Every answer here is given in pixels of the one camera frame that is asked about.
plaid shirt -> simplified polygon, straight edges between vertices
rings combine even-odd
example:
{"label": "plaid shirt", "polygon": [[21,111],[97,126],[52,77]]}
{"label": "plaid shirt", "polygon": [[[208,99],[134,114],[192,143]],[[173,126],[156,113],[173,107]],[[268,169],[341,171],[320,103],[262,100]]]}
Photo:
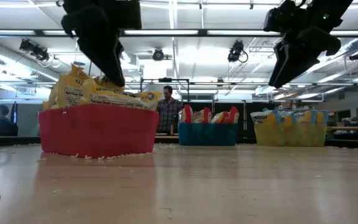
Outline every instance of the plaid shirt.
{"label": "plaid shirt", "polygon": [[171,124],[173,124],[173,130],[178,129],[178,122],[175,122],[174,116],[178,116],[180,110],[182,110],[182,104],[180,101],[172,99],[168,104],[167,100],[160,100],[157,106],[157,112],[160,113],[160,124],[158,131],[171,131]]}

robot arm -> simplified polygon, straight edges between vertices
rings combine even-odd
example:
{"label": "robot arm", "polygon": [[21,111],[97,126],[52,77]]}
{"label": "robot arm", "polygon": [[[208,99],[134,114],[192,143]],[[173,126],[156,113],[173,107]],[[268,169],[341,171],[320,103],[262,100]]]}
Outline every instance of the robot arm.
{"label": "robot arm", "polygon": [[78,36],[80,50],[117,86],[124,86],[119,29],[141,29],[138,1],[65,0],[65,32]]}
{"label": "robot arm", "polygon": [[271,9],[264,31],[284,33],[284,38],[274,47],[277,58],[269,85],[280,88],[298,75],[319,63],[321,52],[334,55],[341,48],[341,41],[329,33],[341,25],[341,17],[352,0],[313,0],[302,9],[291,0]]}

red basket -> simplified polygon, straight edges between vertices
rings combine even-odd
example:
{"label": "red basket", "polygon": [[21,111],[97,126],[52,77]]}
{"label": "red basket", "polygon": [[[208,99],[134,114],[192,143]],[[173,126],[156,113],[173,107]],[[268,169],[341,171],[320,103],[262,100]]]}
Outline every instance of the red basket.
{"label": "red basket", "polygon": [[112,157],[153,151],[158,113],[111,105],[82,105],[39,113],[44,152]]}

plastic basket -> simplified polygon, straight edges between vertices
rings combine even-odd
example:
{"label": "plastic basket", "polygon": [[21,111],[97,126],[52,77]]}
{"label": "plastic basket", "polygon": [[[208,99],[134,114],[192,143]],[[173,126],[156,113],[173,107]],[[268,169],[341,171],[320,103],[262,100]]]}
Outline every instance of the plastic basket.
{"label": "plastic basket", "polygon": [[261,146],[324,146],[327,126],[324,124],[256,124],[257,144]]}
{"label": "plastic basket", "polygon": [[111,105],[83,105],[39,113],[44,152],[112,157],[153,151],[158,113]]}
{"label": "plastic basket", "polygon": [[179,143],[183,146],[234,146],[237,124],[180,123]]}

blue basket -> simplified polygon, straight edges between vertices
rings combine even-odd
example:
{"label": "blue basket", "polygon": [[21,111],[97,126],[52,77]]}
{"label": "blue basket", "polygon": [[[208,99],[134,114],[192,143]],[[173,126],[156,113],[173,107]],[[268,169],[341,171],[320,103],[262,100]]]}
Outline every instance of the blue basket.
{"label": "blue basket", "polygon": [[179,143],[182,146],[234,146],[237,124],[180,123]]}

